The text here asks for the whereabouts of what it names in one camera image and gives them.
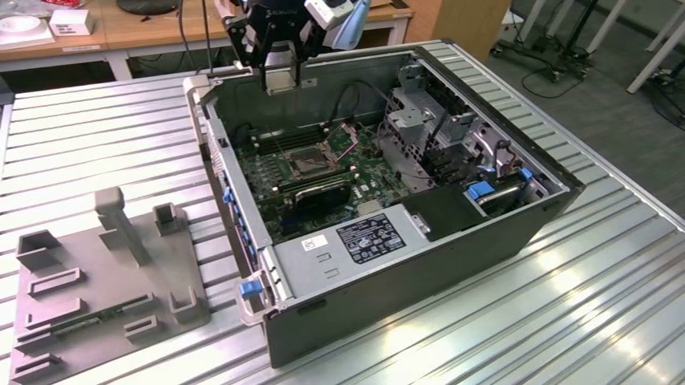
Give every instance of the power supply label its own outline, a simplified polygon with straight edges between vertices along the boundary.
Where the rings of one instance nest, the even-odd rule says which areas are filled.
[[[354,261],[359,264],[375,260],[407,245],[385,214],[353,223],[337,231]]]

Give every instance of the white box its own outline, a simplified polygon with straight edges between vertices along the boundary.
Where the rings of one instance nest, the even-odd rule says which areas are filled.
[[[51,29],[47,27],[46,20],[40,20],[40,26],[25,34],[8,34],[0,32],[0,51],[17,48],[39,46],[55,42]]]
[[[88,10],[55,10],[51,29],[56,36],[83,36],[92,34],[95,20]]]
[[[524,22],[525,20],[518,15],[513,14],[510,10],[508,10],[505,19],[502,20],[502,27],[497,33],[498,41],[505,40],[513,43],[516,41],[517,31],[521,31],[524,28]]]

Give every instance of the caster wheel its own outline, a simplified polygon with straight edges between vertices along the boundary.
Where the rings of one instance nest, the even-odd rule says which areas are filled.
[[[493,55],[494,58],[500,58],[502,57],[502,54],[505,53],[505,50],[502,50],[502,47],[496,47],[493,48],[493,50],[490,51],[490,54]]]

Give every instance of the barcode sticker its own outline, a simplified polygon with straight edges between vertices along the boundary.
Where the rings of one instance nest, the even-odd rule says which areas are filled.
[[[80,51],[94,51],[99,50],[100,45],[94,46],[79,46],[79,47],[66,47],[62,49],[62,52],[80,52]]]
[[[305,251],[318,249],[319,247],[326,246],[327,244],[329,241],[326,240],[325,235],[317,235],[315,237],[305,239],[302,241],[302,247],[305,248]]]

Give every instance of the logo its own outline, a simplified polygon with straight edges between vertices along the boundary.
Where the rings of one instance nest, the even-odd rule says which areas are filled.
[[[267,10],[267,16],[279,16],[283,14],[298,14],[298,10]]]

